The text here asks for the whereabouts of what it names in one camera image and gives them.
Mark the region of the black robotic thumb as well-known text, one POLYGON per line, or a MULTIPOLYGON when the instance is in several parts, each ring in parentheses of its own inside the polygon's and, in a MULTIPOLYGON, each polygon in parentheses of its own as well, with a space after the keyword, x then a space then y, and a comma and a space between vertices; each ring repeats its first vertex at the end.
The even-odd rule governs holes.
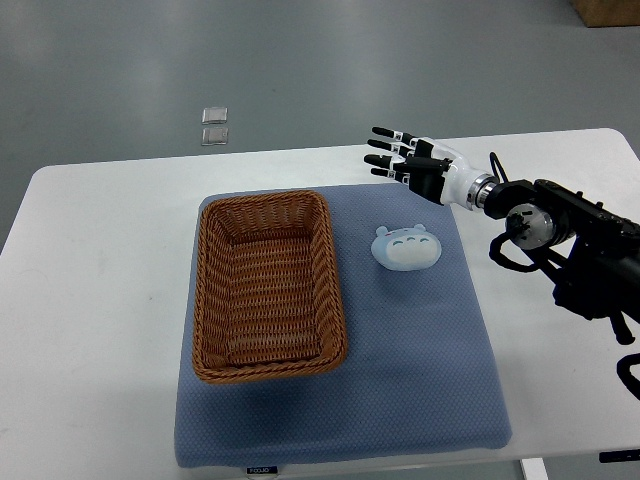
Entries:
POLYGON ((408 157, 405 165, 411 174, 443 175, 453 163, 450 159, 434 159, 427 157, 408 157))

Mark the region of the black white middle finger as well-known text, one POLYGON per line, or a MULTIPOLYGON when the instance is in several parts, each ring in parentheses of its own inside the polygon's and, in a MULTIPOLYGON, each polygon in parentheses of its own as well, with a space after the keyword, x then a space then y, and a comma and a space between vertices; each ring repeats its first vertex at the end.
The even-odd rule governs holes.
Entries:
POLYGON ((412 145, 401 141, 386 142, 383 140, 369 139, 367 144, 373 148, 388 151, 398 156, 413 156, 415 154, 415 148, 412 145))

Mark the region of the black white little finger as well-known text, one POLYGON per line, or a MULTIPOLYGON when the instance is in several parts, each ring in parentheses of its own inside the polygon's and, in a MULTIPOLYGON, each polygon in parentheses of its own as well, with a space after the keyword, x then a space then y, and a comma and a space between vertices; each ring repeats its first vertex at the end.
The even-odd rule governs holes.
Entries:
POLYGON ((410 175, 408 173, 398 172, 395 170, 371 168, 370 173, 372 175, 392 179, 397 182, 408 182, 410 180, 410 175))

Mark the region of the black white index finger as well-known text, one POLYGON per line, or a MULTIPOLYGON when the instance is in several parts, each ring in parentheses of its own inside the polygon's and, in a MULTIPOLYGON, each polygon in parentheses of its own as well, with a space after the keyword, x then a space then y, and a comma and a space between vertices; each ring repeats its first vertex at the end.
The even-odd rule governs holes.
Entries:
POLYGON ((371 131, 373 134, 377 136, 388 138, 394 142, 400 142, 404 145, 415 145, 419 141, 418 137, 415 137, 409 133, 396 131, 396 130, 392 130, 384 127, 374 126, 371 129, 371 131))

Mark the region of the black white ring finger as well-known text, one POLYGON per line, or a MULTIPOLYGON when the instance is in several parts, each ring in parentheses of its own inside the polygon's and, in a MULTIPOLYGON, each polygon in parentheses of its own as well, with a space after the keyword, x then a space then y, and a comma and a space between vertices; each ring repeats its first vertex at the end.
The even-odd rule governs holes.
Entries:
POLYGON ((378 170, 410 170, 412 168, 408 158, 397 154, 368 154, 364 156, 364 162, 378 170))

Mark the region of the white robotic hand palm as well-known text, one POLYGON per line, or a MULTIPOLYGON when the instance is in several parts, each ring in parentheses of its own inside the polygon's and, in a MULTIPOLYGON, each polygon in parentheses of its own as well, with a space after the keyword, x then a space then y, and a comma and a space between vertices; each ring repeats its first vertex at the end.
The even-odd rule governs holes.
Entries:
POLYGON ((481 191, 486 187, 486 172, 471 166, 458 151, 428 137, 412 140, 415 158, 436 162, 435 173, 427 173, 415 193, 439 205, 457 204, 466 209, 481 209, 481 191))

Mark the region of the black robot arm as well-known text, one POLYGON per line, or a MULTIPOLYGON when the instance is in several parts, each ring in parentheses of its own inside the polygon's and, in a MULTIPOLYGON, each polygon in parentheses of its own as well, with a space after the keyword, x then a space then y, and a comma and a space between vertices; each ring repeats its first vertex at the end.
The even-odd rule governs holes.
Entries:
POLYGON ((438 204, 457 204, 502 220, 489 256, 521 273, 542 272, 556 305, 587 320, 606 318, 621 345, 639 318, 639 226, 550 180, 511 180, 496 153, 488 171, 427 137, 375 127, 365 156, 372 174, 402 183, 438 204))

